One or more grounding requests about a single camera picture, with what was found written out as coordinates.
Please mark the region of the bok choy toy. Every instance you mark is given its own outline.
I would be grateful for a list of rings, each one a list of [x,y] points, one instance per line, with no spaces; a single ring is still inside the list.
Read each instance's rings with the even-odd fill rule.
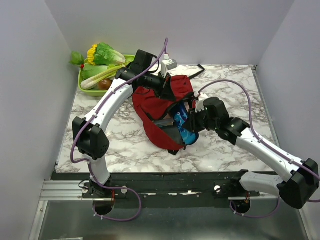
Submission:
[[[91,65],[89,63],[85,63],[82,68],[81,76],[86,80],[107,71],[108,68],[109,67],[107,65]]]

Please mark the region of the pink book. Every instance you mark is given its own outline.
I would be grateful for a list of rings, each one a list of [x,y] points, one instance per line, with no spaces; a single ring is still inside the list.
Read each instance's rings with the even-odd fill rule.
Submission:
[[[154,121],[153,123],[159,128],[163,128],[167,126],[173,126],[175,123],[175,120],[173,118],[166,118],[166,119]]]

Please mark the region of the brown onion toy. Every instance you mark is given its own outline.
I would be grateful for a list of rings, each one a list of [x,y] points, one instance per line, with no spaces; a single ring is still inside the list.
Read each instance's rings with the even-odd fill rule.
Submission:
[[[100,91],[107,91],[111,87],[112,83],[113,81],[110,79],[103,79],[98,83],[97,87]]]

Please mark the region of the aluminium rail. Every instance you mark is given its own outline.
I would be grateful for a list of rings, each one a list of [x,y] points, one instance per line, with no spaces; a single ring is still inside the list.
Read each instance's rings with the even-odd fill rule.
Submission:
[[[201,196],[200,192],[187,191],[182,193],[143,193],[141,199],[148,197],[196,197]],[[106,197],[101,195],[95,195],[93,193],[85,193],[85,191],[79,187],[78,180],[48,180],[42,185],[40,193],[41,201],[99,201],[110,202],[114,198],[111,194],[107,194]]]

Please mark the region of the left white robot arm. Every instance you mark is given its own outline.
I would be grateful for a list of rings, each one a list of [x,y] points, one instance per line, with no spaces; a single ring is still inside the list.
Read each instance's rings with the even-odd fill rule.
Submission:
[[[168,71],[178,64],[164,51],[161,56],[163,60],[138,50],[133,62],[116,72],[110,89],[97,105],[85,117],[76,117],[72,122],[71,149],[77,149],[84,157],[80,160],[72,157],[70,160],[74,164],[87,162],[90,179],[95,183],[93,191],[101,198],[107,197],[111,191],[108,183],[111,175],[106,164],[110,142],[105,131],[114,114],[138,87],[152,90],[163,100],[175,99]]]

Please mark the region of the green lettuce toy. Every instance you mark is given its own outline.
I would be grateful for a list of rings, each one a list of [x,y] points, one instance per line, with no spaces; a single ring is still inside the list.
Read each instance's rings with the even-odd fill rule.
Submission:
[[[126,58],[123,54],[104,42],[97,45],[93,54],[93,62],[96,65],[118,65],[123,64],[125,61]]]

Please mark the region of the red backpack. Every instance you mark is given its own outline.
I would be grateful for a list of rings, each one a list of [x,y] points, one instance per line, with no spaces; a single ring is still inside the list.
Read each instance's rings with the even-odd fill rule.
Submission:
[[[188,119],[188,110],[196,106],[191,80],[205,71],[202,65],[198,67],[200,71],[191,76],[176,75],[171,78],[176,101],[159,99],[152,90],[143,87],[138,87],[132,96],[134,110],[142,120],[149,141],[172,155],[199,139],[198,133],[183,128]],[[171,118],[174,119],[172,126],[158,127],[154,124],[154,121]]]

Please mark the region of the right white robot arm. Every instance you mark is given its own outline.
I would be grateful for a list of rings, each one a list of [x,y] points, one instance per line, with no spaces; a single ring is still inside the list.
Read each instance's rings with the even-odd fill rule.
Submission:
[[[214,131],[217,135],[251,153],[276,174],[246,171],[230,183],[230,191],[241,196],[245,192],[262,192],[280,197],[294,209],[302,209],[320,187],[318,164],[311,158],[303,160],[289,154],[254,131],[244,120],[231,117],[217,97],[201,99],[184,114],[183,127],[189,132]]]

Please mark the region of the celery stalk toy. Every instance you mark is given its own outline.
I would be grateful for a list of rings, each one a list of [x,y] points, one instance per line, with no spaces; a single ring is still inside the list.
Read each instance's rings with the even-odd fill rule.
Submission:
[[[91,78],[84,79],[81,82],[80,86],[83,90],[90,90],[95,87],[101,80],[114,77],[116,75],[116,72],[124,66],[124,64],[108,66],[108,70],[106,70],[105,72],[102,72]]]

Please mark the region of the yellow flower toy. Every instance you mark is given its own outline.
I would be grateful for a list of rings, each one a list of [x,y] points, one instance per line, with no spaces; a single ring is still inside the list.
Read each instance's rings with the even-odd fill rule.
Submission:
[[[96,66],[95,62],[95,53],[97,50],[98,44],[93,44],[92,47],[87,51],[87,62],[90,65]]]

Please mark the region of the green leafy sprig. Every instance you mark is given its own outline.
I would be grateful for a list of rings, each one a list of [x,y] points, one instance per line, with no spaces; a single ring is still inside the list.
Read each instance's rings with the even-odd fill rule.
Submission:
[[[80,66],[85,63],[85,58],[81,53],[72,51],[69,63],[72,65]]]

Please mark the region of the black mounting base plate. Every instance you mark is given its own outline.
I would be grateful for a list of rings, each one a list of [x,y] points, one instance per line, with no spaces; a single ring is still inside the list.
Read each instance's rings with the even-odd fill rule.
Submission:
[[[248,191],[238,183],[239,172],[181,172],[181,173],[113,173],[102,188],[89,179],[87,173],[53,173],[53,181],[75,183],[79,200],[92,201],[98,212],[111,209],[174,209],[226,208],[235,199],[248,210]]]

